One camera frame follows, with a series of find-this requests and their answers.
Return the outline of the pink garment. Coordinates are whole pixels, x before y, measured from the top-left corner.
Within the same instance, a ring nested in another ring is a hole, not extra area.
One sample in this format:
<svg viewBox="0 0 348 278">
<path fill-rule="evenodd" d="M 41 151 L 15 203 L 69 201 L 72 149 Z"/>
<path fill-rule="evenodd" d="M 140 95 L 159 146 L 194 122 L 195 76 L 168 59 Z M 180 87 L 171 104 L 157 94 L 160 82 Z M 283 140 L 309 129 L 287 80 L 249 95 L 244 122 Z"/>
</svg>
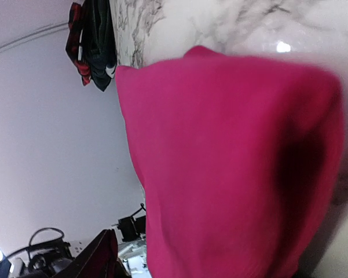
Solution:
<svg viewBox="0 0 348 278">
<path fill-rule="evenodd" d="M 292 277 L 339 171 L 339 79 L 197 46 L 119 66 L 115 80 L 145 191 L 151 275 Z"/>
</svg>

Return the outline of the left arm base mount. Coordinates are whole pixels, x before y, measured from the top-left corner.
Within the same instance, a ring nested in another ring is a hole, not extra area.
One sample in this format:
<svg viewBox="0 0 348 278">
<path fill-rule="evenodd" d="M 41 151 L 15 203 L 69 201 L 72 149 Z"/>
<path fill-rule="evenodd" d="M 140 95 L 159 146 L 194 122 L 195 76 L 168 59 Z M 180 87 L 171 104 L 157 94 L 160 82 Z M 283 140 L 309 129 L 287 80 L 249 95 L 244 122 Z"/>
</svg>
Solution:
<svg viewBox="0 0 348 278">
<path fill-rule="evenodd" d="M 136 217 L 142 211 L 146 212 L 143 203 L 140 204 L 140 208 L 132 215 L 118 219 L 116 227 L 121 232 L 123 242 L 133 242 L 146 234 L 146 215 Z"/>
</svg>

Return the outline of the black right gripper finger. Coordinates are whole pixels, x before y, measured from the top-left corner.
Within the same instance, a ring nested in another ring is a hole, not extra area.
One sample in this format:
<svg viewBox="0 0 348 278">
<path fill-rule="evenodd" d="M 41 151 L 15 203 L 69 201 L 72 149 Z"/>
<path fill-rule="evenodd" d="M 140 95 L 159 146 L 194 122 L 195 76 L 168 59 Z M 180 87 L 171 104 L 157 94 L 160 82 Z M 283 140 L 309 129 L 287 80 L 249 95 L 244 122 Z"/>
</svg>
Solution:
<svg viewBox="0 0 348 278">
<path fill-rule="evenodd" d="M 118 242 L 113 229 L 101 231 L 93 241 L 61 272 L 60 278 L 114 277 Z"/>
</svg>

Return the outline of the red black plaid shirt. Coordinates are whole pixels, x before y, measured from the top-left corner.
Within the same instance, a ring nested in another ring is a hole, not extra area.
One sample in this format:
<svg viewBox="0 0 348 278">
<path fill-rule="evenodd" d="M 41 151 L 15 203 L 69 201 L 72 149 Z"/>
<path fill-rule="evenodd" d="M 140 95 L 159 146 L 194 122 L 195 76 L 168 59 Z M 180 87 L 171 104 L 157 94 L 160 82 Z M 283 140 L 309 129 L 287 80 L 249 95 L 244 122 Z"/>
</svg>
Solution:
<svg viewBox="0 0 348 278">
<path fill-rule="evenodd" d="M 69 34 L 65 51 L 81 77 L 82 85 L 86 86 L 91 80 L 90 66 L 82 57 L 81 37 L 85 23 L 85 11 L 81 4 L 73 2 L 69 10 Z"/>
</svg>

